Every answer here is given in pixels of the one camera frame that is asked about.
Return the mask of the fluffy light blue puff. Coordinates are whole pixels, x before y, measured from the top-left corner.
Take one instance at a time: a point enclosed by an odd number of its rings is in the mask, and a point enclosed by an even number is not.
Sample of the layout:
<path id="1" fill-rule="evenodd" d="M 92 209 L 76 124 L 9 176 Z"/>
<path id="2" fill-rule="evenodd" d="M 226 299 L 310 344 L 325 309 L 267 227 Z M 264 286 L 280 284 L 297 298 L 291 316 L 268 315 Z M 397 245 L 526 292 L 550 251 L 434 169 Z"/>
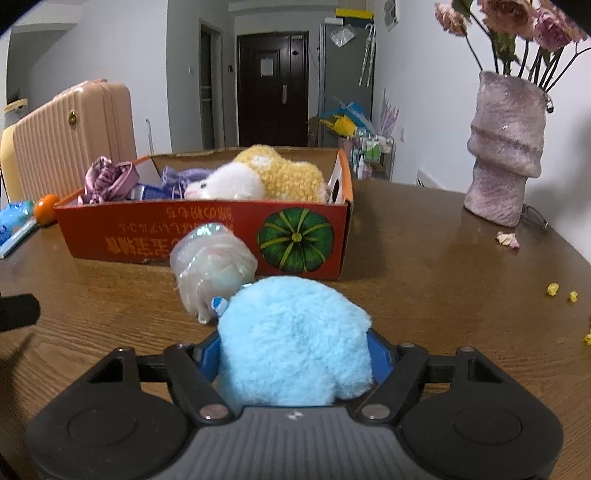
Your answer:
<path id="1" fill-rule="evenodd" d="M 232 409 L 330 406 L 372 387 L 370 315 L 337 290 L 300 277 L 238 291 L 218 320 L 218 387 Z"/>

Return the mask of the pink satin bonnet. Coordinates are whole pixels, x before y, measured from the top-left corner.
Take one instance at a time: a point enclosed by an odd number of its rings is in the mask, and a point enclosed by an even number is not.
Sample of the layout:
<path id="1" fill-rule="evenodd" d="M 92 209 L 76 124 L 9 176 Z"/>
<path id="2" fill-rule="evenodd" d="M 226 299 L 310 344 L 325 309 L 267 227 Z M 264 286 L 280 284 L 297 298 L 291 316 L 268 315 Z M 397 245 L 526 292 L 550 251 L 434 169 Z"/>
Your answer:
<path id="1" fill-rule="evenodd" d="M 84 192 L 78 204 L 124 201 L 139 181 L 132 162 L 114 163 L 104 156 L 97 158 L 85 175 Z"/>

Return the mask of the yellow white plush toy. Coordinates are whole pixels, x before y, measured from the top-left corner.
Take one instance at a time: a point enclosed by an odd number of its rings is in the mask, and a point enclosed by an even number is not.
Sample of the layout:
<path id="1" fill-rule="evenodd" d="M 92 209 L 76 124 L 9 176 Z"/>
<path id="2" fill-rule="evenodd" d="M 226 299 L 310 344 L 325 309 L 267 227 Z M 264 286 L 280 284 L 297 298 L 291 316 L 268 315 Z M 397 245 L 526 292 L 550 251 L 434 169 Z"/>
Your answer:
<path id="1" fill-rule="evenodd" d="M 205 179 L 188 184 L 183 198 L 327 203 L 329 188 L 314 164 L 284 158 L 269 145 L 254 145 Z"/>

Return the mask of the blue tissue pack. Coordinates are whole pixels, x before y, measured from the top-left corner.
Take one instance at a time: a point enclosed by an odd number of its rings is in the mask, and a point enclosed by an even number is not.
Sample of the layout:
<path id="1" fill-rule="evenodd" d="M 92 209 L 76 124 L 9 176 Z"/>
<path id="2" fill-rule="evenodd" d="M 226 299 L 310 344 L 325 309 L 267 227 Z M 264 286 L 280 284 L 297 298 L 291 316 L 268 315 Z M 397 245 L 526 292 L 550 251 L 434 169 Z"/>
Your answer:
<path id="1" fill-rule="evenodd" d="M 32 201 L 27 200 L 10 203 L 1 210 L 1 260 L 5 259 L 37 226 L 34 206 Z"/>

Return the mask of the blue white tissue packet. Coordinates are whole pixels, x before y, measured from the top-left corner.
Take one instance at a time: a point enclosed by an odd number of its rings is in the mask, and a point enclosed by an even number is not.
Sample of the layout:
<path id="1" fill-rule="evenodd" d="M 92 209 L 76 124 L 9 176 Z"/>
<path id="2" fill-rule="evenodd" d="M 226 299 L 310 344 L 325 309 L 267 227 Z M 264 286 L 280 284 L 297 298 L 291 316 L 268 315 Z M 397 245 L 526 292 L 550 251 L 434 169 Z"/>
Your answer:
<path id="1" fill-rule="evenodd" d="M 172 194 L 169 190 L 140 183 L 126 195 L 129 201 L 170 200 L 171 198 Z"/>

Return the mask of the yellow thermos jug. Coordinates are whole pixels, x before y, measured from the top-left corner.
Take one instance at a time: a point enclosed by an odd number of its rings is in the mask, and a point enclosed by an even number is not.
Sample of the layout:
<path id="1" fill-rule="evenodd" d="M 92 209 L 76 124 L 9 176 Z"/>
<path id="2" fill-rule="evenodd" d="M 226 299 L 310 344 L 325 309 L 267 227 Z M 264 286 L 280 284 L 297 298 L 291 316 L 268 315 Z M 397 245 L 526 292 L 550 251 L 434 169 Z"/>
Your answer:
<path id="1" fill-rule="evenodd" d="M 17 123 L 28 114 L 28 100 L 14 101 L 4 108 L 4 130 L 1 138 L 1 173 L 10 203 L 25 199 L 16 161 L 13 135 Z"/>

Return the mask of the pink ribbed suitcase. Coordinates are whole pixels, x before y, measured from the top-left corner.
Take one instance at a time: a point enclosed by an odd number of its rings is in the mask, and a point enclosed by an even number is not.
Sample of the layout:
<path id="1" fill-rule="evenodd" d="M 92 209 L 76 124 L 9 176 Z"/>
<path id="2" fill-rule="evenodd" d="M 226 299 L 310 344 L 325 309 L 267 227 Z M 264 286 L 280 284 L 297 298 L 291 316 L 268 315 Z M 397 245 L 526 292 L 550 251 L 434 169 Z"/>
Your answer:
<path id="1" fill-rule="evenodd" d="M 13 145 L 24 198 L 65 197 L 99 157 L 137 158 L 130 92 L 103 79 L 72 86 L 19 120 Z"/>

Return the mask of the yellow blue bags pile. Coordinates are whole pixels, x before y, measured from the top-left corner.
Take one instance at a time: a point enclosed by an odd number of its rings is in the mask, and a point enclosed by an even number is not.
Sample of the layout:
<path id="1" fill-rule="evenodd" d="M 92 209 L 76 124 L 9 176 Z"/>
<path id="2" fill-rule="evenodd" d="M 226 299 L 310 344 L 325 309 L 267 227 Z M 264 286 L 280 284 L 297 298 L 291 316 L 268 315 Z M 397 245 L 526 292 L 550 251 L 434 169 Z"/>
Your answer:
<path id="1" fill-rule="evenodd" d="M 324 112 L 318 116 L 318 120 L 339 137 L 355 137 L 360 133 L 375 134 L 376 128 L 356 102 L 348 104 L 339 101 L 339 107 L 335 110 Z"/>

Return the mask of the purple decorative feathers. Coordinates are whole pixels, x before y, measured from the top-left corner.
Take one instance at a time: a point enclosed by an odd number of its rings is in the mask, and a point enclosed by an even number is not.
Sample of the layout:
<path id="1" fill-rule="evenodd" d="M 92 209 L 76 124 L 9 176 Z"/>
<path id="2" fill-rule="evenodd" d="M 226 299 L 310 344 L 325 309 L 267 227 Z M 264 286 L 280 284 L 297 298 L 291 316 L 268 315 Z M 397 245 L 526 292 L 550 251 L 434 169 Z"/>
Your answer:
<path id="1" fill-rule="evenodd" d="M 398 123 L 398 118 L 399 109 L 391 104 L 387 89 L 384 89 L 378 134 L 384 137 L 392 137 Z"/>

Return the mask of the purple textured vase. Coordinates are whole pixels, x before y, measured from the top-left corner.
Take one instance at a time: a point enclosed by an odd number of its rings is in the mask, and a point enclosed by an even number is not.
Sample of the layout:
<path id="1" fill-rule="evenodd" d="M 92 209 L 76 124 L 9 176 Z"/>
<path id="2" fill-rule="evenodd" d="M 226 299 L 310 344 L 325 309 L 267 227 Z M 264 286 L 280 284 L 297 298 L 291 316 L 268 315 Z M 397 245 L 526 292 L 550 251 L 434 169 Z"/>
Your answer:
<path id="1" fill-rule="evenodd" d="M 475 164 L 464 207 L 513 228 L 521 219 L 527 181 L 541 175 L 547 95 L 527 80 L 492 71 L 479 79 L 467 142 Z"/>

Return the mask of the grey refrigerator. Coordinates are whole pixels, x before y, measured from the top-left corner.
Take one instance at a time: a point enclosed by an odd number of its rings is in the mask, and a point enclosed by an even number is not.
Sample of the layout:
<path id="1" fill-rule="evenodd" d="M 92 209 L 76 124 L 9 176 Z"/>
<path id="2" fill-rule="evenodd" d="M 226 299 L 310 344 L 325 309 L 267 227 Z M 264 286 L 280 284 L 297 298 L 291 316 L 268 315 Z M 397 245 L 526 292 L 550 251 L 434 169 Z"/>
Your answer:
<path id="1" fill-rule="evenodd" d="M 367 60 L 363 84 L 359 85 L 365 58 L 367 39 L 373 21 L 345 18 L 342 24 L 322 24 L 320 34 L 320 66 L 318 66 L 318 118 L 339 110 L 342 105 L 356 103 L 372 119 L 374 75 L 367 75 Z"/>

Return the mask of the dark entrance door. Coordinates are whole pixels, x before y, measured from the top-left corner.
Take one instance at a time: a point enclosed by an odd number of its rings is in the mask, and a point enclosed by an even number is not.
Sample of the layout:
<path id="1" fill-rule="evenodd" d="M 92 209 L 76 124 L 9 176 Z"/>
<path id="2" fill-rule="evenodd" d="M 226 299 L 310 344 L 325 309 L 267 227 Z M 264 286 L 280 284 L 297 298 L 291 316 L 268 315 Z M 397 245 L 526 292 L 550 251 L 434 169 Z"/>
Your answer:
<path id="1" fill-rule="evenodd" d="M 308 33 L 239 35 L 239 145 L 308 144 Z"/>

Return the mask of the yellow box on refrigerator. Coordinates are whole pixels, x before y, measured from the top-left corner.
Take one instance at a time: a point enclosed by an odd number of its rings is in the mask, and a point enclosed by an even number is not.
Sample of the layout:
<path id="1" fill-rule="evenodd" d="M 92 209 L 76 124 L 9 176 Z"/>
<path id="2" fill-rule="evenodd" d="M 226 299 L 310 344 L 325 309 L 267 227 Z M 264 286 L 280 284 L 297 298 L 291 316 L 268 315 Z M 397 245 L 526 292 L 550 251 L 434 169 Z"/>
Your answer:
<path id="1" fill-rule="evenodd" d="M 349 8 L 336 8 L 335 9 L 335 17 L 339 18 L 354 18 L 360 20 L 373 20 L 374 13 L 369 10 L 360 10 L 360 9 L 349 9 Z"/>

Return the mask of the dried pink roses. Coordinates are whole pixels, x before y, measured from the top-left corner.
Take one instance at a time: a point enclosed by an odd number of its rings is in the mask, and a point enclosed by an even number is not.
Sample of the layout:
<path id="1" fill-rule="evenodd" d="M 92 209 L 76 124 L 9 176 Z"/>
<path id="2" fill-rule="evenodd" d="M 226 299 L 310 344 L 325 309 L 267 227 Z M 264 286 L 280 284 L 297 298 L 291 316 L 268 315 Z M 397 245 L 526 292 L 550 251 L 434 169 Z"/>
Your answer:
<path id="1" fill-rule="evenodd" d="M 589 47 L 590 33 L 555 1 L 451 1 L 435 5 L 443 31 L 467 40 L 476 25 L 489 39 L 494 72 L 550 92 Z"/>

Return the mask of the purple drawstring pouch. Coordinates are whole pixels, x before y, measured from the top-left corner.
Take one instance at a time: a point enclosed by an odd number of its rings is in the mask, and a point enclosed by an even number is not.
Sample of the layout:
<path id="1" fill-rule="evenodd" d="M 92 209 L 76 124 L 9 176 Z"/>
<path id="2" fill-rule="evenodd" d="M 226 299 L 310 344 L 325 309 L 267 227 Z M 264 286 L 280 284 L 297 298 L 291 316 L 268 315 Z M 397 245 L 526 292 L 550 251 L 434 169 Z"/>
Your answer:
<path id="1" fill-rule="evenodd" d="M 211 173 L 211 169 L 189 168 L 178 171 L 165 166 L 161 174 L 161 189 L 166 191 L 172 199 L 183 198 L 189 184 L 204 180 Z"/>

